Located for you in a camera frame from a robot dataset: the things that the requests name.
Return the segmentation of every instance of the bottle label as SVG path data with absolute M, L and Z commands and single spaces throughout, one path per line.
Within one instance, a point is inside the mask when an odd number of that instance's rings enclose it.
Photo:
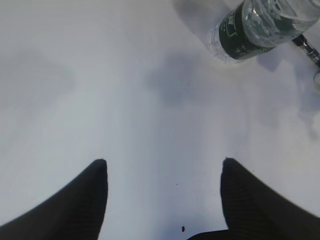
M 249 59 L 273 49 L 273 47 L 257 46 L 249 41 L 242 22 L 243 6 L 244 3 L 241 3 L 234 11 L 230 12 L 223 19 L 219 28 L 222 48 L 236 60 Z

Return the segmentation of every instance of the plastic water bottle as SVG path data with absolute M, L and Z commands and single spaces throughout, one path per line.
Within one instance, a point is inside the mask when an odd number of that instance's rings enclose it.
M 212 35 L 214 55 L 241 62 L 290 41 L 320 18 L 320 0 L 244 0 Z

